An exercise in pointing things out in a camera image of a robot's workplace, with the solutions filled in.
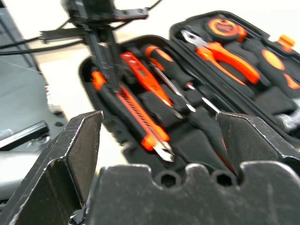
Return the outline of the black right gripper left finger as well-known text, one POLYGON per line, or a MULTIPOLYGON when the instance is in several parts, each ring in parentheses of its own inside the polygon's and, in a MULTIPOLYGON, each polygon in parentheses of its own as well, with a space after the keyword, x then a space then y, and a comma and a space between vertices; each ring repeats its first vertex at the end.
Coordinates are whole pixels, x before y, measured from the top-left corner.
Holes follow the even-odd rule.
POLYGON ((73 117, 41 152, 0 213, 0 225, 68 225, 89 196, 102 111, 73 117))

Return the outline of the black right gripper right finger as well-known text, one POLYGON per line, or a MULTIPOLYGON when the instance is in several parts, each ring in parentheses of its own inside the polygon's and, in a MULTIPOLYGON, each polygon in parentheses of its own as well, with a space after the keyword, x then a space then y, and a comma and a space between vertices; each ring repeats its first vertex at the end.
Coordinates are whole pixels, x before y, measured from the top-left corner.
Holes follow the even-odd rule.
POLYGON ((277 161, 300 175, 300 151, 261 118, 222 112, 216 120, 234 169, 246 161, 277 161))

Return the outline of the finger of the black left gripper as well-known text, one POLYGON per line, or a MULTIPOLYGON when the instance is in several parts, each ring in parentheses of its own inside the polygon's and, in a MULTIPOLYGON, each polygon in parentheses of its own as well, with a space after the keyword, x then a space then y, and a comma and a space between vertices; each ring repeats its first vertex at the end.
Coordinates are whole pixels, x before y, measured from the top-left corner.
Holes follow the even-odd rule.
POLYGON ((90 53, 94 64, 97 66, 99 72, 105 76, 105 56, 103 48, 99 45, 97 35, 94 31, 87 33, 87 44, 90 48, 90 53))
POLYGON ((111 89, 113 92, 119 92, 120 55, 112 29, 102 29, 101 39, 106 44, 105 56, 108 64, 108 75, 111 89))

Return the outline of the orange voltage tester pen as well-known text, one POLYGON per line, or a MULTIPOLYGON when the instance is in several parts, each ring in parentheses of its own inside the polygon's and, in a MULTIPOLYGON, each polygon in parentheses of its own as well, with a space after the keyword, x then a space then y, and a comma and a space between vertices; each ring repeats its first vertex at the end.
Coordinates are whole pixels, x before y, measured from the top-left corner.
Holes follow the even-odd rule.
POLYGON ((124 52, 121 58, 127 63, 136 76, 138 82, 148 91, 153 92, 167 106, 173 107, 168 95, 162 89, 154 75, 144 66, 144 64, 131 52, 124 52))

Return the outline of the black orange screwdriver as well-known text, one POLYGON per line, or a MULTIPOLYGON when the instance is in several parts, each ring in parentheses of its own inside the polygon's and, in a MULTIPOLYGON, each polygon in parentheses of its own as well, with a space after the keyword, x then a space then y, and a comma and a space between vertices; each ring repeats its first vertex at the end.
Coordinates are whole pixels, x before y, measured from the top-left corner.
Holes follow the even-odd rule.
POLYGON ((188 109, 195 113, 196 109, 183 94, 185 89, 195 90, 193 79, 182 72, 177 62, 158 46, 145 45, 143 52, 158 76, 176 95, 182 98, 188 109))

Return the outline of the orange black utility knife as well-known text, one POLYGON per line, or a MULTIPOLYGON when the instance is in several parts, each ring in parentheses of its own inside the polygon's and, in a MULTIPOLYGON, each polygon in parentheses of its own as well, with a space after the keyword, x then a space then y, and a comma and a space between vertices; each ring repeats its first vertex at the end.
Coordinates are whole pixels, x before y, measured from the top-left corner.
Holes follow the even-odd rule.
POLYGON ((98 71, 91 73, 91 82, 106 106, 127 126, 135 139, 147 151, 155 151, 164 161, 173 162, 175 154, 168 143, 170 137, 145 112, 136 97, 120 85, 119 92, 113 92, 110 85, 98 71))

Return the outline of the black tool case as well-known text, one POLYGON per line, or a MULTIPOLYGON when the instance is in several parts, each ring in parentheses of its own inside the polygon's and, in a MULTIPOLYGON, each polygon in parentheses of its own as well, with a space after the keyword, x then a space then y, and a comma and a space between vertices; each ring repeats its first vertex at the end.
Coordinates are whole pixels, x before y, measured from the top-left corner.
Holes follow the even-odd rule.
POLYGON ((221 128, 216 120, 219 113, 259 117, 300 151, 300 128, 286 133, 282 121, 278 118, 281 114, 290 115, 299 112, 300 97, 289 98, 258 69, 259 59, 253 53, 253 48, 259 42, 287 66, 300 70, 300 53, 294 50, 284 51, 278 41, 269 41, 266 32, 226 11, 213 11, 176 23, 170 28, 168 39, 146 35, 118 45, 120 55, 131 52, 144 64, 172 102, 172 107, 169 107, 153 92, 146 90, 120 56, 119 84, 126 85, 145 112, 168 134, 170 137, 168 143, 175 154, 173 162, 164 161, 155 151, 145 150, 128 130, 126 124, 106 106, 91 82, 91 73, 98 71, 92 58, 82 62, 79 67, 79 77, 92 105, 97 110, 103 111, 104 124, 108 130, 114 134, 119 143, 129 144, 123 152, 129 163, 148 165, 154 174, 162 174, 164 171, 180 173, 188 164, 193 163, 204 165, 210 172, 236 173, 238 169, 234 169, 231 164, 221 128), (245 85, 237 83, 210 61, 198 56, 195 53, 195 45, 187 42, 182 36, 181 30, 187 30, 206 42, 215 42, 204 28, 204 23, 214 17, 226 17, 247 31, 247 37, 243 42, 220 44, 229 52, 247 61, 259 72, 260 79, 257 84, 251 83, 235 67, 220 61, 219 64, 223 68, 245 85), (161 48, 177 62, 182 72, 193 79, 195 90, 185 89, 183 94, 196 112, 190 111, 182 98, 158 76, 145 57, 143 52, 145 45, 156 45, 161 48))

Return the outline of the black bar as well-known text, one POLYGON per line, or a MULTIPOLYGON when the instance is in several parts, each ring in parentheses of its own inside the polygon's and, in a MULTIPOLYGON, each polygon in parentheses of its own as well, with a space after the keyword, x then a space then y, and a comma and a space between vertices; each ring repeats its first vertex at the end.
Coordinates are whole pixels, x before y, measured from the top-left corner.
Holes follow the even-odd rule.
POLYGON ((49 134, 50 129, 42 120, 0 140, 0 151, 10 151, 26 142, 44 138, 49 134))

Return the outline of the white red object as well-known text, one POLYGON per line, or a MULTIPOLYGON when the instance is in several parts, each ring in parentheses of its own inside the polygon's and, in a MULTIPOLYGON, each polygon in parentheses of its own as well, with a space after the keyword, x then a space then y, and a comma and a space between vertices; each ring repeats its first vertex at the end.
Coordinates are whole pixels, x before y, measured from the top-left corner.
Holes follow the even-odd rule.
POLYGON ((47 105, 50 112, 53 114, 62 113, 62 109, 59 104, 59 101, 56 98, 56 95, 54 94, 53 89, 51 88, 50 85, 45 85, 45 93, 46 93, 47 105))

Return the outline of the black orange tape measure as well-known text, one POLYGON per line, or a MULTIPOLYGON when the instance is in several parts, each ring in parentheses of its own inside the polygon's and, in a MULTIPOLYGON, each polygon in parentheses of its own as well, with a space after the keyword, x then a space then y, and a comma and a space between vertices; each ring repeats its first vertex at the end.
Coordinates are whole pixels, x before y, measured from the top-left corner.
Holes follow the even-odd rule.
POLYGON ((226 17, 214 17, 204 23, 204 28, 213 41, 225 44, 233 41, 243 42, 247 31, 226 17))

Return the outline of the orange handled pliers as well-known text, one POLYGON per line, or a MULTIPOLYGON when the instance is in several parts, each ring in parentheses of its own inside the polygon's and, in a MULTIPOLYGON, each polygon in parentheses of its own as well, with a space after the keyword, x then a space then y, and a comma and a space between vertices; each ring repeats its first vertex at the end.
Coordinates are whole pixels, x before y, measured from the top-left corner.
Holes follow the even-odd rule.
POLYGON ((244 82, 242 82, 234 75, 232 75, 229 71, 227 71, 225 68, 223 68, 219 64, 220 61, 235 67, 251 83, 257 84, 259 82, 259 72, 247 61, 226 50, 219 42, 206 42, 203 38, 187 30, 181 30, 181 34, 187 42, 195 45, 195 53, 198 56, 200 56, 206 61, 210 61, 212 65, 214 65, 217 69, 225 73, 228 77, 235 80, 237 83, 245 85, 244 82))

